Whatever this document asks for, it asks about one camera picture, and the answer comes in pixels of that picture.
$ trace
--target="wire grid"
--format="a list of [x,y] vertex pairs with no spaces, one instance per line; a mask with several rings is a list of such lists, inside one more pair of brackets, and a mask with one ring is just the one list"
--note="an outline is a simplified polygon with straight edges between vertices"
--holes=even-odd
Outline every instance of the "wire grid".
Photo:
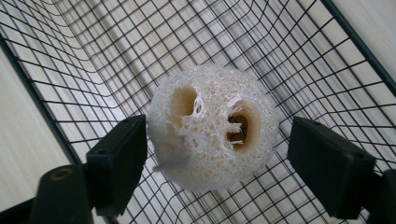
[[[17,1],[1,35],[70,147],[85,161],[156,88],[195,64],[254,74],[279,116],[266,169],[227,189],[190,192],[152,173],[152,144],[120,223],[351,223],[328,216],[286,160],[293,116],[319,121],[395,168],[396,100],[320,1]],[[356,222],[365,222],[362,210]]]

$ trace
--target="black clamp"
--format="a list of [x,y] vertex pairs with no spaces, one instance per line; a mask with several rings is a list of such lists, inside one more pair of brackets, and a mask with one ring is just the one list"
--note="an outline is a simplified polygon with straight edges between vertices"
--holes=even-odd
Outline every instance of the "black clamp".
[[396,223],[396,170],[374,172],[375,157],[324,125],[295,117],[288,159],[332,217]]
[[125,119],[86,154],[85,164],[44,174],[35,199],[1,213],[0,223],[92,223],[94,207],[99,216],[123,214],[147,153],[146,117]]

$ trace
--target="white sponge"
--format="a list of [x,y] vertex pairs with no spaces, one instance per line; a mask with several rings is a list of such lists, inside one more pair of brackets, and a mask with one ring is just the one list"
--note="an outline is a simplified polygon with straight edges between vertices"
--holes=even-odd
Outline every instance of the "white sponge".
[[170,76],[148,113],[154,171],[200,191],[253,175],[272,154],[278,128],[265,93],[254,77],[232,68],[201,65]]

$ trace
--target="hole in loofah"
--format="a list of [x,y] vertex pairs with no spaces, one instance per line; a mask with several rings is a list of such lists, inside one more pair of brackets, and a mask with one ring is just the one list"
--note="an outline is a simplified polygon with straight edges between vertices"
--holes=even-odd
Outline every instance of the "hole in loofah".
[[170,119],[177,126],[181,127],[181,117],[192,114],[196,98],[197,92],[193,87],[183,87],[175,90],[170,104],[172,111],[172,117]]
[[258,124],[255,122],[254,114],[257,114],[248,102],[240,101],[234,105],[234,108],[240,108],[238,112],[231,114],[228,118],[230,123],[240,123],[241,132],[227,133],[227,140],[229,142],[242,141],[242,143],[233,144],[233,150],[246,151],[250,148],[251,144],[256,141],[259,132]]
[[240,123],[240,133],[227,133],[227,140],[230,142],[242,141],[242,144],[233,144],[234,150],[239,150],[245,144],[245,140],[248,136],[248,120],[243,115],[233,115],[228,118],[230,123]]

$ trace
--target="metal wire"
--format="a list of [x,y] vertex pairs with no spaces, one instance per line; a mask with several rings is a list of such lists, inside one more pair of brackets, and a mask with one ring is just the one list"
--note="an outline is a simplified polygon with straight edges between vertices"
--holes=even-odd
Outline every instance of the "metal wire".
[[146,113],[163,79],[189,66],[233,66],[269,90],[280,129],[266,169],[227,189],[189,192],[151,172],[148,139],[119,222],[347,223],[327,215],[286,160],[292,117],[331,127],[376,156],[380,173],[396,167],[396,99],[329,2],[5,0],[1,36],[76,163],[118,121]]

